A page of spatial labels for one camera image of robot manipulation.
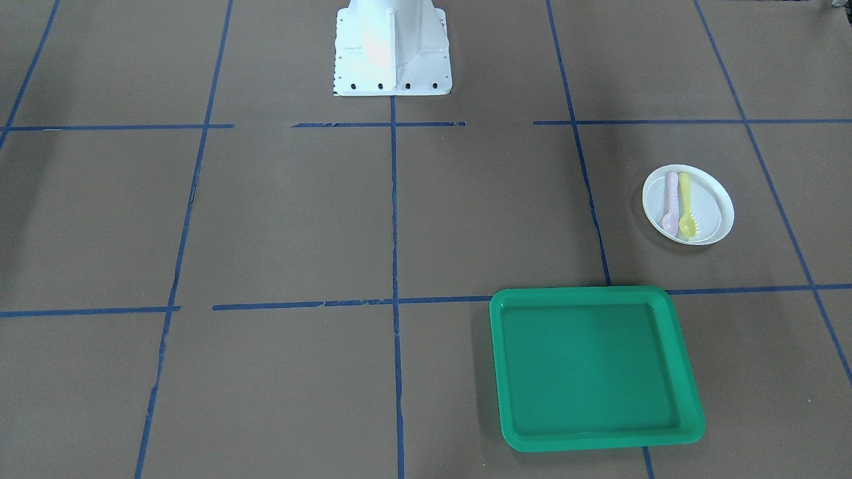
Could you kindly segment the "white round plate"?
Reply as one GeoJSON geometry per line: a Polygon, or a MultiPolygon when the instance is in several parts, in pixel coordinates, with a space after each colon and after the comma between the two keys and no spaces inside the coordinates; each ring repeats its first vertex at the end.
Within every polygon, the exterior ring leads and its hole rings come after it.
{"type": "MultiPolygon", "coordinates": [[[[711,245],[724,239],[732,230],[736,213],[733,201],[726,188],[712,175],[685,164],[669,164],[654,170],[642,186],[642,209],[652,227],[666,239],[684,245],[711,245]],[[680,231],[669,236],[660,222],[666,209],[666,174],[688,172],[692,182],[692,212],[697,222],[698,233],[693,239],[685,239],[680,231]]],[[[682,203],[678,187],[678,219],[682,215],[682,203]]]]}

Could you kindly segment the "green plastic tray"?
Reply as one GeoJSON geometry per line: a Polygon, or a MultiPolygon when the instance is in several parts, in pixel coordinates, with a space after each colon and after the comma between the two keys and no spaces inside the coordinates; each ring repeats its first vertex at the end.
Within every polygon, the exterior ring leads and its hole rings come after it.
{"type": "Polygon", "coordinates": [[[514,450],[668,446],[705,434],[678,312],[658,286],[505,289],[489,316],[500,430],[514,450]]]}

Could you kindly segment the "pink plastic spoon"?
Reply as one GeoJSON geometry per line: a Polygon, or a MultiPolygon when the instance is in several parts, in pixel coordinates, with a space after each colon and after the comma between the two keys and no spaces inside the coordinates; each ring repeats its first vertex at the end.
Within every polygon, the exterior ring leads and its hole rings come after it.
{"type": "Polygon", "coordinates": [[[676,236],[679,231],[678,220],[678,173],[668,172],[666,174],[666,209],[662,216],[660,225],[669,236],[676,236]]]}

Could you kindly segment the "yellow plastic spoon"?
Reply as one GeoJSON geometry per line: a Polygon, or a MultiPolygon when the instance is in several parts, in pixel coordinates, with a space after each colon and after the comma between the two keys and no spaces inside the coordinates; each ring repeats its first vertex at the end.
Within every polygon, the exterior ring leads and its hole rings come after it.
{"type": "Polygon", "coordinates": [[[693,215],[692,182],[690,173],[678,173],[678,187],[682,203],[682,215],[678,221],[679,231],[685,239],[691,240],[698,233],[697,222],[693,215]]]}

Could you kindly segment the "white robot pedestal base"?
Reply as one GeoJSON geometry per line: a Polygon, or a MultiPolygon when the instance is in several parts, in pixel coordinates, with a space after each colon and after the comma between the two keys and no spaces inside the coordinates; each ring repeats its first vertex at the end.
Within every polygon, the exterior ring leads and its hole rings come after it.
{"type": "Polygon", "coordinates": [[[447,16],[432,1],[351,1],[335,16],[333,94],[447,95],[447,16]]]}

